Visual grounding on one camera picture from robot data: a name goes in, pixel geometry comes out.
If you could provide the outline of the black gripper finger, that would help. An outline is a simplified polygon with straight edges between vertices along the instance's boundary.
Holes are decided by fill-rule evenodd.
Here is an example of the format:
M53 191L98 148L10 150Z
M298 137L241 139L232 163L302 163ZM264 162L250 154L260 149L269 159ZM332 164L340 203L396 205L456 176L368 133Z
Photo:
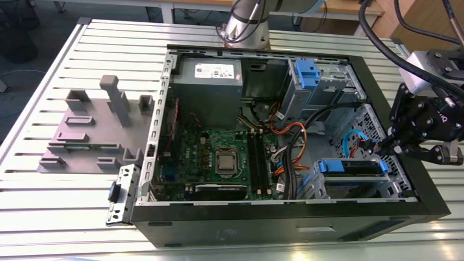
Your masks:
M441 143L430 149L421 147L426 140L436 140ZM430 162L437 165L461 165L462 151L458 142L462 140L460 130L396 130L393 132L393 148L396 153L406 157Z
M428 149L418 146L424 137L416 126L416 119L425 110L425 99L417 98L409 92L406 85L400 84L388 116L392 125L386 131L386 137L376 145L377 155L424 156L429 153Z

